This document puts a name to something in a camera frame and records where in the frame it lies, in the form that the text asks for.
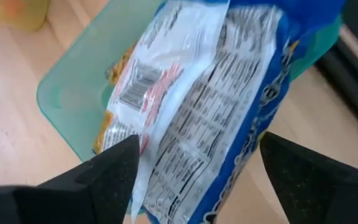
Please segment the green plastic container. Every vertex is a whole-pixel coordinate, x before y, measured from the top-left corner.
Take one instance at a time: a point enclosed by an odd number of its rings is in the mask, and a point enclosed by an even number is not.
[[[112,0],[40,82],[41,112],[81,161],[94,156],[98,134],[112,87],[104,72],[120,59],[153,19],[159,0]],[[340,19],[314,39],[308,55],[293,66],[295,78],[335,43]]]

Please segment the white label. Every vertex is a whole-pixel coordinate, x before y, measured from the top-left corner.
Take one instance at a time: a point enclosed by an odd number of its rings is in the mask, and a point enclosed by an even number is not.
[[[144,205],[160,223],[187,223],[217,177],[275,52],[282,12],[231,9],[209,72],[191,87],[158,149]]]

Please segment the food package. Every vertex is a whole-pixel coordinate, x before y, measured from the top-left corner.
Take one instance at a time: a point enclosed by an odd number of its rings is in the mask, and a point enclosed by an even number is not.
[[[152,223],[215,221],[288,90],[295,47],[332,22],[343,2],[319,11],[323,3],[161,7],[124,66],[94,148],[140,136],[133,222],[141,207]],[[300,14],[304,6],[311,11]]]

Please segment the light wooden surface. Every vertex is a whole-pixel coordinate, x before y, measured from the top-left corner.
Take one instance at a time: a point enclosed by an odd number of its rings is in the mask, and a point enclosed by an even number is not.
[[[35,33],[0,26],[0,184],[35,185],[79,164],[40,113],[37,85],[107,0],[52,0]],[[358,121],[315,68],[291,86],[270,130],[358,168]],[[218,223],[288,223],[256,152]],[[140,217],[138,223],[147,223]]]

